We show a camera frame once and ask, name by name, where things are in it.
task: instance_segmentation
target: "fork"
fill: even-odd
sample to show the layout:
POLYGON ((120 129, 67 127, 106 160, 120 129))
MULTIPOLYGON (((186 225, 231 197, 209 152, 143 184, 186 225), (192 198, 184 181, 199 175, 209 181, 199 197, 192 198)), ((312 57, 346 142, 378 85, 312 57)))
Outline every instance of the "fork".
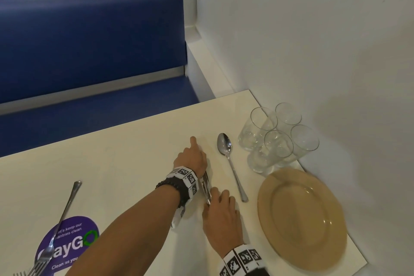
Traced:
POLYGON ((50 260, 52 259, 53 254, 55 252, 55 247, 53 243, 55 241, 56 235, 58 234, 60 225, 62 224, 62 221, 66 217, 67 211, 69 211, 70 205, 75 199, 76 193, 78 192, 81 185, 82 185, 82 181, 76 181, 73 184, 73 188, 72 188, 72 192, 70 194, 69 200, 67 201, 65 210, 63 211, 63 214, 60 217, 59 223, 57 224, 55 228, 55 232, 53 234, 52 239, 50 240, 49 246, 44 249, 41 256, 36 260, 33 268, 31 269, 31 271, 29 272, 27 276, 40 276, 40 274, 44 271, 44 269, 46 268, 46 266, 49 264, 50 260))

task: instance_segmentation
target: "blue leather upholstery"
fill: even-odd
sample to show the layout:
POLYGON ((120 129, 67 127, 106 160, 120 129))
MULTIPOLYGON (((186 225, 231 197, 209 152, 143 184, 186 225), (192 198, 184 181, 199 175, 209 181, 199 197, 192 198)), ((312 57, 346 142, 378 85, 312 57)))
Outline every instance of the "blue leather upholstery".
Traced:
POLYGON ((196 103, 182 76, 0 116, 0 157, 196 103))
POLYGON ((0 0, 0 103, 186 63, 183 0, 0 0))

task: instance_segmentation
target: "glass rim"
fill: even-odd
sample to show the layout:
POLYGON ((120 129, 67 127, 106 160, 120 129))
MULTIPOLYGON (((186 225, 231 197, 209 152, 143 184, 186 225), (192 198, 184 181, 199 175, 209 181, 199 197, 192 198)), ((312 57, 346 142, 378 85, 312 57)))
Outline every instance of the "glass rim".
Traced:
POLYGON ((302 127, 307 127, 309 130, 311 130, 311 131, 315 134, 315 137, 318 139, 318 145, 317 145, 317 146, 316 146, 313 150, 307 150, 306 148, 303 148, 303 147, 301 147, 300 145, 298 145, 298 144, 297 144, 297 143, 293 140, 293 137, 292 137, 291 139, 292 139, 292 142, 294 143, 294 145, 296 145, 298 148, 300 148, 300 149, 302 149, 302 150, 304 150, 304 151, 307 151, 307 152, 313 152, 313 151, 317 150, 317 149, 319 148, 319 145, 320 145, 320 140, 319 140, 318 136, 316 135, 315 131, 314 131, 311 127, 305 126, 304 124, 297 124, 297 125, 293 126, 293 127, 292 127, 292 129, 290 130, 290 135, 292 135, 292 131, 293 131, 293 129, 294 129, 295 127, 299 127, 299 126, 302 126, 302 127))
POLYGON ((267 132, 266 134, 265 134, 265 137, 264 137, 264 139, 263 139, 263 144, 266 146, 266 148, 267 149, 269 149, 268 147, 267 147, 267 145, 266 145, 266 136, 269 134, 269 133, 271 133, 271 132, 279 132, 279 133, 281 133, 281 134, 284 134, 285 136, 287 136, 287 138, 290 140, 290 143, 292 143, 292 152, 290 152, 289 153, 289 155, 287 155, 287 156, 279 156, 279 157, 281 157, 281 158, 286 158, 286 157, 289 157, 290 155, 292 155, 292 153, 293 153, 293 148, 294 148, 294 146, 295 146, 295 144, 293 143, 293 140, 292 140, 292 138, 287 134, 287 133, 285 133, 285 132, 283 132, 283 131, 280 131, 280 130, 277 130, 277 129, 273 129, 273 130, 270 130, 269 132, 267 132))
POLYGON ((270 132, 270 131, 273 131, 273 130, 275 130, 276 129, 276 127, 277 127, 277 124, 279 123, 279 120, 277 119, 277 116, 275 116, 276 117, 276 120, 277 120, 277 122, 276 122, 276 126, 274 127, 274 128, 272 128, 272 129, 270 129, 270 130, 267 130, 267 129, 263 129, 263 128, 261 128, 261 127, 258 127, 257 125, 256 125, 256 123, 253 121, 253 118, 252 118, 252 115, 253 115, 253 111, 255 111, 256 109, 268 109, 268 110, 270 110, 270 111, 273 111, 273 110, 271 110, 270 108, 267 108, 267 107, 261 107, 261 106, 259 106, 259 107, 256 107, 256 108, 254 108, 252 111, 251 111, 251 113, 250 113, 250 120, 251 120, 251 122, 255 125, 255 127, 256 128, 258 128, 258 129, 260 129, 260 130, 263 130, 263 131, 268 131, 268 132, 270 132))
POLYGON ((296 122, 295 124, 288 124, 287 122, 282 121, 284 124, 287 124, 287 125, 289 125, 289 126, 296 126, 296 125, 298 125, 298 124, 300 124, 300 123, 302 122, 302 119, 303 119, 302 114, 301 114, 301 113, 299 113, 299 112, 296 110, 296 107, 295 107, 295 106, 293 106, 293 104, 288 103, 288 102, 281 102, 281 103, 279 103, 279 104, 277 104, 277 105, 276 105, 276 107, 274 108, 274 111, 276 112, 276 115, 277 115, 277 111, 276 111, 277 106, 279 106, 279 105, 281 105, 281 104, 288 104, 288 105, 291 105, 291 106, 292 106, 292 108, 295 110, 295 112, 296 112, 296 113, 300 116, 300 120, 299 120, 298 122, 296 122))

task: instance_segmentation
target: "hand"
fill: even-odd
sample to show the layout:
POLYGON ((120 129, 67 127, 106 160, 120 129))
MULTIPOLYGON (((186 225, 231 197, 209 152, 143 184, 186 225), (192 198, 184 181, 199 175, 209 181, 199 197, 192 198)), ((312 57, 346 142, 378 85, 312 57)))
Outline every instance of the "hand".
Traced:
POLYGON ((184 166, 191 170, 200 179, 207 169, 207 155, 200 150, 197 144, 197 139, 192 136, 190 138, 191 147, 184 148, 182 153, 179 153, 174 161, 174 168, 184 166))
POLYGON ((244 244, 240 212, 235 210, 235 198, 224 190, 211 189, 210 207, 205 204, 203 230, 212 248, 222 259, 235 247, 244 244))

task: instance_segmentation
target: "silverware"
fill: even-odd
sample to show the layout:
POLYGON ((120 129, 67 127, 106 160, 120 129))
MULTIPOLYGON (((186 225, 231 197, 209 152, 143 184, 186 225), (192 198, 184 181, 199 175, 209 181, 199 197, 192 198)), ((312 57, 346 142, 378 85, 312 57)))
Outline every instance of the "silverware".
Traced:
POLYGON ((82 185, 82 181, 76 181, 73 184, 73 188, 72 188, 72 192, 70 194, 69 200, 67 201, 65 210, 63 211, 63 214, 60 217, 59 223, 57 224, 55 228, 55 232, 53 234, 52 239, 50 240, 49 246, 44 249, 40 258, 36 260, 33 268, 31 269, 31 271, 29 272, 27 276, 40 276, 40 274, 44 271, 44 269, 46 268, 46 266, 49 264, 50 260, 52 259, 53 254, 55 252, 55 247, 53 243, 55 241, 56 235, 58 234, 60 225, 62 224, 62 221, 65 219, 67 211, 69 211, 70 205, 75 199, 76 193, 78 192, 81 185, 82 185))
POLYGON ((210 193, 210 181, 207 176, 207 171, 204 173, 203 177, 200 179, 201 187, 203 188, 204 196, 206 197, 207 204, 211 204, 211 193, 210 193))
POLYGON ((231 141, 225 133, 219 134, 219 137, 217 138, 217 148, 219 149, 219 152, 223 154, 225 157, 227 157, 227 159, 229 160, 231 169, 233 170, 233 175, 235 178, 235 182, 237 184, 238 191, 240 192, 241 200, 243 202, 248 202, 249 198, 247 197, 246 192, 243 190, 240 180, 237 177, 237 173, 235 172, 233 163, 231 162, 231 159, 230 159, 231 141))

